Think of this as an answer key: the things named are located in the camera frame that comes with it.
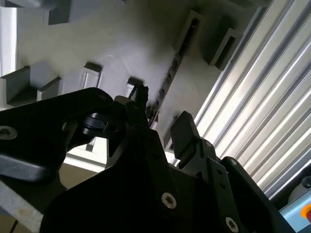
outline black mount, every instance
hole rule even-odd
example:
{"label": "black mount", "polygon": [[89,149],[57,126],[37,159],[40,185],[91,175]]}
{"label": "black mount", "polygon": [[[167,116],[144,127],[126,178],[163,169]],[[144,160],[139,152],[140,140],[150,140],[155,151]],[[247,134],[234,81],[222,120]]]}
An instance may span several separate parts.
{"label": "black mount", "polygon": [[238,161],[217,158],[187,112],[171,129],[180,163],[169,165],[147,99],[144,86],[123,103],[89,88],[0,113],[17,131],[0,140],[0,175],[29,188],[57,177],[71,148],[108,139],[106,169],[41,210],[40,232],[294,233]]}

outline screw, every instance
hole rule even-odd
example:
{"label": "screw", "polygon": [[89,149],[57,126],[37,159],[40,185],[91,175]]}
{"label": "screw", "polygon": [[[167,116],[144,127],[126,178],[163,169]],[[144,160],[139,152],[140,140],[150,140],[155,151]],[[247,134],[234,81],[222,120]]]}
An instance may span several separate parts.
{"label": "screw", "polygon": [[230,217],[226,217],[225,218],[225,223],[227,225],[227,227],[233,232],[233,233],[238,233],[239,232],[239,227],[238,225],[235,223],[235,221],[230,218]]}
{"label": "screw", "polygon": [[107,99],[105,95],[99,95],[98,97],[101,98],[102,100],[106,100]]}
{"label": "screw", "polygon": [[205,141],[205,144],[206,144],[208,147],[212,147],[212,144],[211,144],[209,141]]}
{"label": "screw", "polygon": [[177,206],[176,199],[170,193],[163,193],[161,196],[162,203],[169,209],[173,210]]}
{"label": "screw", "polygon": [[235,160],[233,160],[233,159],[231,159],[231,162],[232,162],[233,166],[238,165],[237,162]]}
{"label": "screw", "polygon": [[0,140],[12,140],[17,137],[16,129],[2,125],[0,126]]}

